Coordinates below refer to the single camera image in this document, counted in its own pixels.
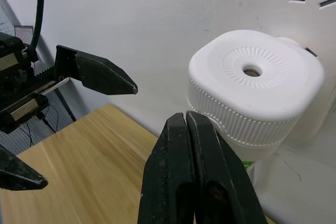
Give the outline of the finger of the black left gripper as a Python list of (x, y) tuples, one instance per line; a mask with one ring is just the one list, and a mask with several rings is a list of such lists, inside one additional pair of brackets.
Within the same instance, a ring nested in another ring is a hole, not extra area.
[(55, 77), (73, 78), (105, 95), (137, 94), (137, 84), (126, 72), (106, 58), (56, 46)]
[(48, 180), (1, 145), (1, 189), (39, 190)]

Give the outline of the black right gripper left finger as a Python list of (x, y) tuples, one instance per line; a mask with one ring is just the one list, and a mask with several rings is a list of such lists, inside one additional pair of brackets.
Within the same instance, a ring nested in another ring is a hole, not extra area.
[(183, 114), (175, 113), (145, 163), (138, 223), (193, 223), (194, 182), (188, 128)]

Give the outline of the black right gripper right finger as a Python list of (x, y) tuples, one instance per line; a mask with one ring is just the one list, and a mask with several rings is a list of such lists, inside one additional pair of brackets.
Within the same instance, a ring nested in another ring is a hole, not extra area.
[(240, 158), (210, 119), (188, 111), (196, 176), (196, 223), (267, 223)]

